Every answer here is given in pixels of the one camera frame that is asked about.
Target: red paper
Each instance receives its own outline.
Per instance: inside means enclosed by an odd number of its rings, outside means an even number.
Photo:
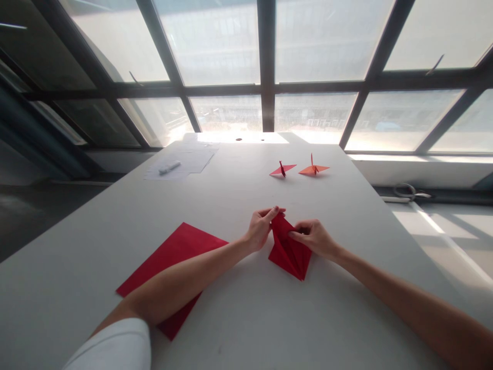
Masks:
[[[306,167],[304,170],[301,170],[298,173],[301,173],[303,175],[316,175],[317,172],[324,171],[330,167],[325,167],[325,166],[318,166],[318,165],[313,165],[313,153],[312,153],[312,165]]]
[[[280,268],[303,281],[307,275],[312,251],[306,245],[291,239],[288,236],[290,231],[296,231],[296,229],[286,221],[283,215],[278,214],[272,220],[274,247],[269,259]]]
[[[295,167],[296,165],[295,164],[285,164],[283,165],[281,163],[281,161],[279,161],[279,164],[281,165],[281,167],[279,167],[278,169],[276,169],[273,173],[271,173],[270,175],[279,175],[279,174],[282,174],[284,177],[286,177],[286,171],[289,171],[291,168]]]
[[[135,270],[123,283],[117,293],[126,297],[154,275],[184,260],[226,245],[227,242],[206,232],[182,223],[156,251]],[[188,302],[173,316],[157,325],[170,340],[176,336],[200,294]]]

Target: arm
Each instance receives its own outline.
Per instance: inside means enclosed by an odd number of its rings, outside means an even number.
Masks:
[[[299,222],[290,237],[352,274],[453,368],[493,368],[493,332],[418,287],[336,243],[318,220]]]
[[[260,250],[271,230],[271,220],[284,211],[278,206],[256,211],[241,239],[160,272],[125,297],[91,336],[127,318],[141,318],[152,326],[166,320],[243,258]]]

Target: window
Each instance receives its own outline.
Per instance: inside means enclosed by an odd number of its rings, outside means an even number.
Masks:
[[[0,2],[0,23],[0,48],[41,88],[94,88],[31,1]]]
[[[55,126],[67,139],[75,145],[86,145],[87,142],[77,134],[70,125],[64,121],[53,109],[43,102],[31,103],[48,121]]]
[[[493,89],[482,93],[430,151],[493,153]]]
[[[276,83],[363,80],[393,0],[277,0]]]
[[[471,68],[493,43],[493,2],[416,0],[385,70]]]
[[[346,150],[414,151],[461,90],[370,93]]]
[[[56,103],[97,145],[139,146],[105,100],[61,100]]]
[[[260,95],[190,98],[202,131],[262,131]]]
[[[255,0],[155,0],[187,86],[259,84]]]
[[[162,147],[194,132],[180,98],[120,99],[150,146]]]
[[[492,18],[488,0],[18,0],[0,3],[0,84],[90,148],[290,131],[493,157]]]
[[[275,130],[311,143],[339,144],[357,93],[276,95]]]
[[[115,82],[169,80],[135,0],[60,0]]]

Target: white marker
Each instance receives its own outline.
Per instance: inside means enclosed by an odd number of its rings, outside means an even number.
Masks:
[[[161,176],[166,175],[168,172],[170,172],[171,170],[174,170],[179,165],[181,165],[180,161],[174,161],[172,164],[169,164],[169,165],[165,166],[164,168],[159,169],[159,174]]]

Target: glass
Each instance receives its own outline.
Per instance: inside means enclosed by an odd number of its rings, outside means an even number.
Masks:
[[[255,0],[155,0],[183,83],[259,84]]]
[[[490,0],[416,0],[384,70],[471,68],[493,43]]]
[[[462,92],[371,92],[354,126],[346,150],[414,151]]]
[[[493,153],[493,89],[482,93],[430,151]]]
[[[0,2],[0,23],[0,48],[42,89],[94,88],[31,1]]]
[[[275,131],[295,132],[310,143],[339,144],[356,96],[356,92],[276,95]]]
[[[169,81],[135,0],[60,3],[113,81]]]
[[[119,99],[150,146],[162,147],[194,132],[180,98]]]
[[[0,60],[0,76],[19,92],[31,91],[24,81],[7,64]]]
[[[190,98],[203,132],[262,131],[260,95]]]
[[[140,146],[106,100],[60,100],[57,105],[100,146]]]
[[[277,0],[276,83],[363,80],[394,0]]]
[[[60,131],[72,144],[85,145],[87,142],[74,131],[65,120],[60,117],[51,107],[43,102],[31,102],[32,106],[36,108],[58,131]]]

